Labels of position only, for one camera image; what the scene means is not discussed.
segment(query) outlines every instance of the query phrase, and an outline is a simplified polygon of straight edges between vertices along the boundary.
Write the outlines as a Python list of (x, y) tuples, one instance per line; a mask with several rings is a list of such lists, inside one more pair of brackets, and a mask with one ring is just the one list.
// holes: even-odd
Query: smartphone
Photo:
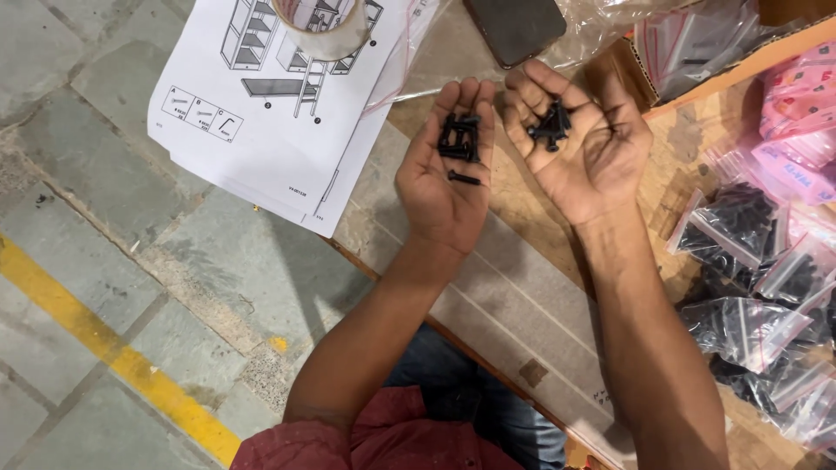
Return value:
[(540, 54), (566, 33), (554, 0), (464, 0), (493, 57), (511, 69)]

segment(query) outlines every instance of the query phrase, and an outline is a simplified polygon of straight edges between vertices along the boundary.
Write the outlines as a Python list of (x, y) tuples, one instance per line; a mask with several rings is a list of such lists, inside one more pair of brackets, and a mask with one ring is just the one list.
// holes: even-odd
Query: cardboard box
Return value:
[(761, 0), (760, 8), (761, 24), (773, 26), (804, 18), (807, 26), (762, 44), (737, 63), (666, 103), (660, 101), (639, 61), (633, 41), (621, 38), (584, 67), (589, 87), (597, 89), (606, 74), (615, 72), (635, 98), (642, 114), (651, 117), (728, 88), (784, 59), (836, 38), (836, 0)]

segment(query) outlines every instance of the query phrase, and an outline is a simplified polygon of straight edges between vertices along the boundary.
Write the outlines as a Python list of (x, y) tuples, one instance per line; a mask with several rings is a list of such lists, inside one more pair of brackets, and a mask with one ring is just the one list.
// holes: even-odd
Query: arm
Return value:
[[(410, 235), (380, 282), (313, 349), (290, 390), (283, 422), (317, 420), (348, 436), (472, 251), (490, 195), (494, 92), (493, 83), (476, 79), (441, 91), (395, 178)], [(482, 117), (481, 165), (439, 156), (441, 122), (453, 111)], [(482, 185), (448, 181), (450, 169), (478, 177)]]
[[(636, 203), (653, 135), (614, 76), (600, 105), (538, 61), (507, 77), (505, 127), (584, 246), (597, 294), (605, 370), (643, 470), (728, 468), (720, 396), (665, 296)], [(557, 153), (528, 137), (553, 96), (572, 130)]]

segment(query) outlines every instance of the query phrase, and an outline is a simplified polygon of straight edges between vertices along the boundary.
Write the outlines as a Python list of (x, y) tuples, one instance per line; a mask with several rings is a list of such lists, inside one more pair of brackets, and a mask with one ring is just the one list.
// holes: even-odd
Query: yellow floor line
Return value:
[(75, 336), (110, 369), (218, 462), (229, 467), (241, 440), (188, 396), (168, 375), (126, 344), (96, 314), (0, 233), (0, 274)]

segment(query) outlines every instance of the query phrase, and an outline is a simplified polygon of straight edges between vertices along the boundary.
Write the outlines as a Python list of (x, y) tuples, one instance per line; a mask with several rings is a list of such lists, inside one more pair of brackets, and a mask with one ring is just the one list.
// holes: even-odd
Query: blue jeans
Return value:
[(526, 470), (560, 470), (566, 463), (566, 435), (428, 324), (383, 384), (415, 385), (428, 418), (473, 423), (479, 436)]

